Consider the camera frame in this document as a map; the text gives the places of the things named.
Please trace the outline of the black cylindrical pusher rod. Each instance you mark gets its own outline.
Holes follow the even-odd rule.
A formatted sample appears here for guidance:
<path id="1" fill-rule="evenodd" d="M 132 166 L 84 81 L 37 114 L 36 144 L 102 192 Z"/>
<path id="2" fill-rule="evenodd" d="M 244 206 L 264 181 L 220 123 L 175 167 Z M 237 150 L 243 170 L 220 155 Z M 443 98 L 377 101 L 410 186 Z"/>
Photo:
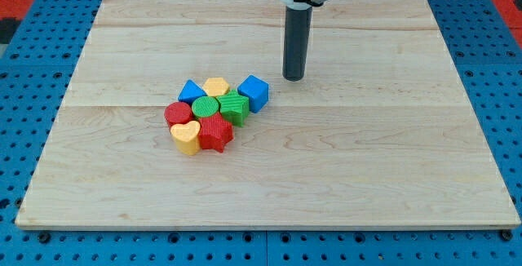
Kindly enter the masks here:
<path id="1" fill-rule="evenodd" d="M 306 10 L 285 9 L 282 75 L 288 81 L 297 82 L 304 77 L 311 20 L 311 7 Z"/>

